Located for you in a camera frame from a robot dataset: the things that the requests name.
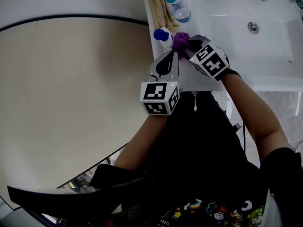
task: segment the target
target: cable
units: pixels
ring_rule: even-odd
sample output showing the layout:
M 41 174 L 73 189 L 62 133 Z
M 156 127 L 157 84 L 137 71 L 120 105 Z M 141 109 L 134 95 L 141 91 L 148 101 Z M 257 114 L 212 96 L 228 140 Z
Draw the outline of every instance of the cable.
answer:
M 297 144 L 297 147 L 296 147 L 296 148 L 298 148 L 298 146 L 299 146 L 299 145 L 300 145 L 302 142 L 303 142 L 303 140 L 302 140 L 302 141 L 300 141 L 300 142 L 299 142 L 299 144 Z
M 245 135 L 245 124 L 244 124 L 244 122 L 243 122 L 243 141 L 244 141 L 244 145 L 243 145 L 244 153 L 246 153 L 246 135 Z
M 96 14 L 58 14 L 58 15 L 49 15 L 49 16 L 42 16 L 42 17 L 35 17 L 26 19 L 20 22 L 13 23 L 11 25 L 7 25 L 5 27 L 0 28 L 0 32 L 18 25 L 23 25 L 35 21 L 41 21 L 46 19 L 53 19 L 53 18 L 66 18 L 66 17 L 96 17 L 96 18 L 106 18 L 106 19 L 112 19 L 112 20 L 119 20 L 119 21 L 125 21 L 125 22 L 131 22 L 139 25 L 146 25 L 148 26 L 148 22 L 143 22 L 137 19 L 127 18 L 127 17 L 119 17 L 119 16 L 111 16 L 111 15 L 96 15 Z

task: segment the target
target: black shirt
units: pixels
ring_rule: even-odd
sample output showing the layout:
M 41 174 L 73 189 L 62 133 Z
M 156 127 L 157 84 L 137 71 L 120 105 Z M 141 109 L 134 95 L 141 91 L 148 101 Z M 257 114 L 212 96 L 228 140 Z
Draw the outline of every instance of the black shirt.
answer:
M 302 214 L 300 154 L 277 149 L 258 169 L 247 161 L 224 112 L 205 112 L 210 109 L 170 117 L 142 169 L 99 165 L 90 185 L 107 188 L 151 177 L 152 190 L 139 197 L 140 214 L 131 226 L 260 227 L 268 189 L 284 223 Z M 132 210 L 129 215 L 136 216 Z

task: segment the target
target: wall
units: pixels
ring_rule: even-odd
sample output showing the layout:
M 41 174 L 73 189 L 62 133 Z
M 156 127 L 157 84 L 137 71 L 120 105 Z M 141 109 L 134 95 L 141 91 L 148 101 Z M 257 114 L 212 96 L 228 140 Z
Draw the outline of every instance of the wall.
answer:
M 143 0 L 0 0 L 0 28 L 29 18 L 70 13 L 147 21 Z
M 126 144 L 146 118 L 147 26 L 58 18 L 0 32 L 0 196 L 56 188 Z

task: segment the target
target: sink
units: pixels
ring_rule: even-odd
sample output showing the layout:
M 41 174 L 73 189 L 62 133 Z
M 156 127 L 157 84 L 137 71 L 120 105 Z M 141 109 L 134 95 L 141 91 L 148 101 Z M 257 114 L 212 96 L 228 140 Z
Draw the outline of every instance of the sink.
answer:
M 227 54 L 231 67 L 255 90 L 303 91 L 303 22 L 289 0 L 188 1 L 192 19 L 180 26 L 179 32 L 201 34 L 214 41 Z M 167 49 L 152 37 L 148 10 L 157 58 Z M 258 25 L 257 34 L 248 29 L 249 22 Z M 180 80 L 188 91 L 223 89 L 185 59 L 180 61 Z

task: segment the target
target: plastic bottle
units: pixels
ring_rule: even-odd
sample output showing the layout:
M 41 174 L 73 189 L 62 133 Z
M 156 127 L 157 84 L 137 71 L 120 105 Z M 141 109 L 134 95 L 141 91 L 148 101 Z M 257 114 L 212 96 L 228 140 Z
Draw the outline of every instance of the plastic bottle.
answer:
M 186 23 L 191 19 L 191 12 L 185 0 L 165 0 L 170 13 L 180 23 Z
M 169 48 L 173 44 L 174 37 L 166 27 L 156 29 L 155 32 L 153 32 L 153 37 L 159 40 L 165 48 Z

